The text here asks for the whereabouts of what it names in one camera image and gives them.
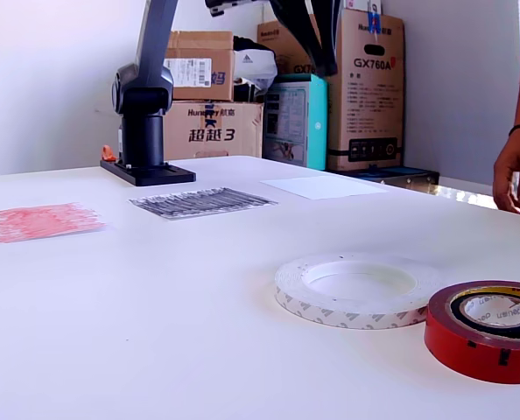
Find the double-sided tape roll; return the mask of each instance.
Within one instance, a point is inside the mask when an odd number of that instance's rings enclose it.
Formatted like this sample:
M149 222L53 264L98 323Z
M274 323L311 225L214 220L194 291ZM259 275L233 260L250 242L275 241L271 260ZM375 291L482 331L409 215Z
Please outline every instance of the double-sided tape roll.
M287 311L326 326L382 330L425 320L439 272L386 255L346 253L290 262L276 274L276 300Z
M439 291L428 306L425 344L463 375L520 383L520 283L473 282Z

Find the red object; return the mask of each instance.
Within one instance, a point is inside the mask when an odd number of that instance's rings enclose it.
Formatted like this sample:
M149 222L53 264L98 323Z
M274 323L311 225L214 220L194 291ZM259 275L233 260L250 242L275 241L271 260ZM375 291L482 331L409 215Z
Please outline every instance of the red object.
M0 211L0 243L86 232L105 226L93 210L70 203Z
M439 291L429 302L425 345L438 361L460 374L487 382L520 383L520 339L478 332L454 317L453 300L474 291L519 297L520 283L474 282Z
M102 146L101 159L105 162L115 162L116 156L114 156L114 151L110 146L104 145Z

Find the black device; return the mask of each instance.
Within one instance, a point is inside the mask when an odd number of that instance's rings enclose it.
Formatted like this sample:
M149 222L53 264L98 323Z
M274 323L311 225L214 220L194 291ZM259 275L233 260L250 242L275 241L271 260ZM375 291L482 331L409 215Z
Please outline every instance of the black device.
M206 0L212 16L252 0ZM305 0L270 0L282 25L311 57L320 76L337 73L336 39L341 0L312 0L322 45L316 37ZM164 67L178 0L147 0L136 61L121 67L112 87L115 112L122 117L117 161L101 166L134 186L194 182L193 172L164 160L163 116L172 105L173 80Z

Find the teal box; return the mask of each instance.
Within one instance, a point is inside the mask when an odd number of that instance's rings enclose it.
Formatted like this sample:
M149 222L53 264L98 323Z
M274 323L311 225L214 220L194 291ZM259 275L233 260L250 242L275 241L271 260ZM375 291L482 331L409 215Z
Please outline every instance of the teal box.
M278 77L265 96L263 157L324 171L327 95L327 83L314 74Z

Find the person's hand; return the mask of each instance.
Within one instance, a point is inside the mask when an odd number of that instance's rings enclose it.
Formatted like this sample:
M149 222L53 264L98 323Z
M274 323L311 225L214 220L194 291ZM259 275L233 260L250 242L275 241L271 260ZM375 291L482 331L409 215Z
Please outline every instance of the person's hand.
M512 191L513 173L520 172L520 129L515 131L494 165L494 201L500 210L520 213L520 181L516 197Z

